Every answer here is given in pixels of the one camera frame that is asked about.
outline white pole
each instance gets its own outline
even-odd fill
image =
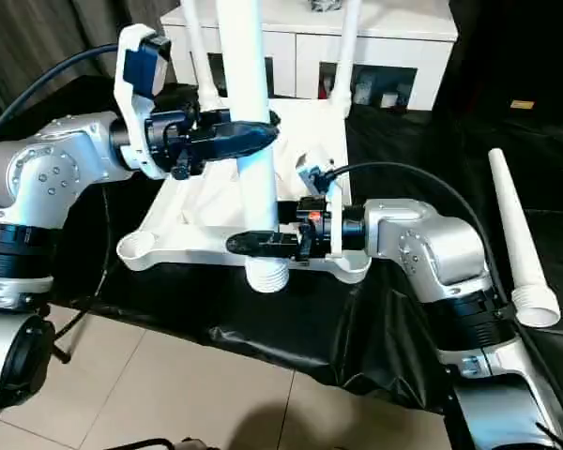
[[[353,64],[355,62],[360,4],[361,0],[348,0],[346,3],[340,58],[336,68],[336,82],[330,96],[332,105],[342,111],[344,117],[348,116],[352,103],[350,82],[352,81]]]
[[[213,82],[213,74],[208,64],[205,43],[203,42],[202,28],[196,14],[194,0],[182,0],[188,34],[190,36],[191,57],[194,62],[196,81],[198,82],[198,102],[202,111],[211,111],[222,108],[219,92]]]
[[[517,319],[527,326],[554,325],[561,318],[561,310],[555,293],[546,285],[509,166],[499,148],[493,149],[488,158],[509,251],[510,270],[515,285],[512,299],[517,308]]]
[[[219,31],[232,120],[269,122],[259,0],[217,0]],[[249,230],[278,230],[273,147],[237,161],[244,221]],[[273,293],[288,281],[285,260],[247,258],[252,288]]]

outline tile floor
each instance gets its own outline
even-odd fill
[[[57,328],[74,311],[54,307]],[[229,450],[449,449],[439,416],[243,356],[90,317],[71,364],[0,416],[0,450],[101,450],[187,436]]]

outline gray curtain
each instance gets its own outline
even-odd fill
[[[116,42],[130,23],[160,30],[160,16],[177,6],[179,0],[0,0],[0,105],[59,61]],[[72,67],[31,103],[80,75],[113,76],[114,61],[107,54]]]

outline black cable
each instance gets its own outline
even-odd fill
[[[146,439],[145,441],[128,443],[119,447],[107,448],[106,450],[138,450],[139,448],[151,447],[153,445],[162,445],[163,447],[166,447],[167,450],[175,450],[175,446],[171,441],[162,438]]]
[[[99,54],[111,53],[117,51],[117,44],[107,44],[101,45],[94,49],[85,50],[74,54],[70,58],[61,61],[56,66],[52,67],[41,77],[35,80],[27,89],[23,91],[10,105],[0,114],[0,128],[14,115],[22,105],[33,96],[41,87],[43,87],[47,82],[49,82],[56,75],[60,74],[64,70],[70,68],[71,66],[83,61],[85,59],[94,58]]]
[[[111,263],[111,252],[113,251],[113,237],[111,236],[111,211],[109,208],[109,199],[106,194],[106,187],[104,185],[101,186],[102,188],[102,202],[104,203],[104,218],[105,218],[105,225],[106,225],[106,249],[104,250],[104,259],[102,260],[102,272],[100,275],[99,283],[94,290],[94,294],[90,297],[90,300],[87,304],[78,311],[78,313],[60,330],[56,332],[54,335],[54,341],[57,341],[66,333],[75,327],[77,323],[79,323],[85,315],[90,311],[94,301],[100,296],[100,292],[102,291],[102,286],[104,286],[104,282],[109,274],[109,268]]]
[[[322,185],[322,188],[325,188],[327,190],[327,187],[329,186],[329,184],[333,180],[335,180],[338,176],[342,175],[343,173],[348,173],[348,172],[351,172],[351,171],[356,171],[356,170],[361,170],[361,169],[367,169],[367,168],[371,168],[371,167],[396,168],[396,169],[401,169],[401,170],[416,174],[419,177],[422,177],[422,178],[424,178],[428,181],[435,182],[437,185],[444,188],[444,190],[446,192],[448,192],[453,198],[455,198],[461,204],[461,206],[465,209],[467,214],[470,216],[471,221],[474,224],[474,227],[477,229],[477,232],[479,234],[479,238],[481,239],[481,242],[484,246],[484,250],[486,252],[488,270],[490,271],[490,277],[491,277],[491,279],[492,279],[492,281],[495,285],[496,292],[498,293],[501,300],[505,304],[510,303],[509,298],[507,297],[507,294],[505,293],[505,289],[503,287],[502,281],[500,280],[500,274],[498,273],[495,255],[492,252],[492,246],[490,245],[490,239],[489,239],[488,235],[486,234],[484,227],[481,225],[481,222],[479,221],[478,215],[473,210],[471,205],[467,202],[467,200],[465,198],[463,198],[463,196],[454,187],[449,185],[446,181],[442,180],[441,178],[438,178],[437,176],[435,176],[432,173],[424,171],[423,169],[420,169],[420,168],[414,167],[414,166],[410,166],[408,164],[403,164],[401,162],[371,161],[371,162],[363,162],[363,163],[360,163],[360,164],[349,164],[349,165],[346,165],[346,166],[342,166],[338,169],[334,169],[332,171],[328,171],[328,172],[324,173],[323,177],[324,177],[325,183]],[[544,357],[542,356],[540,350],[538,349],[538,347],[536,346],[536,344],[532,340],[531,336],[527,333],[527,330],[525,330],[525,328],[520,323],[518,323],[516,319],[513,320],[513,323],[514,323],[515,328],[519,332],[520,336],[522,337],[522,341],[524,342],[524,345],[531,351],[533,357],[539,363],[540,368],[542,369],[542,371],[544,372],[544,374],[546,376],[547,382],[551,385],[551,388],[555,392],[556,399],[558,400],[559,405],[561,406],[561,409],[563,410],[563,388],[561,387],[560,382],[556,378],[553,371],[548,367],[548,364],[544,360]]]
[[[561,438],[559,438],[557,435],[554,434],[553,431],[551,431],[550,429],[548,429],[547,427],[545,427],[543,424],[541,424],[540,422],[536,422],[536,428],[538,428],[540,431],[542,431],[545,435],[547,435],[549,438],[551,438],[553,440],[554,443],[558,443],[559,446],[561,448],[563,448],[563,440]]]

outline black tablecloth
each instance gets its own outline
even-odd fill
[[[167,91],[165,101],[192,95],[183,87],[169,86]],[[110,81],[81,78],[13,120],[4,136],[25,136],[66,113],[114,109],[111,93]],[[455,186],[488,228],[509,287],[487,162],[491,148],[503,148],[563,312],[562,129],[354,106],[346,133],[351,163],[408,162]],[[412,197],[434,204],[444,215],[466,218],[444,192],[405,173],[364,171],[353,174],[351,182],[354,203]],[[140,174],[107,185],[115,240],[138,227],[159,186]],[[78,307],[93,292],[104,236],[99,187],[91,187],[68,217],[54,268],[54,302]],[[266,295],[250,289],[243,268],[160,264],[134,273],[120,263],[93,310],[295,368],[356,394],[427,410],[441,404],[441,371],[424,316],[405,276],[390,262],[373,262],[357,285],[342,284],[330,275],[293,272],[286,288]],[[534,331],[533,337],[563,382],[563,319],[552,329]]]

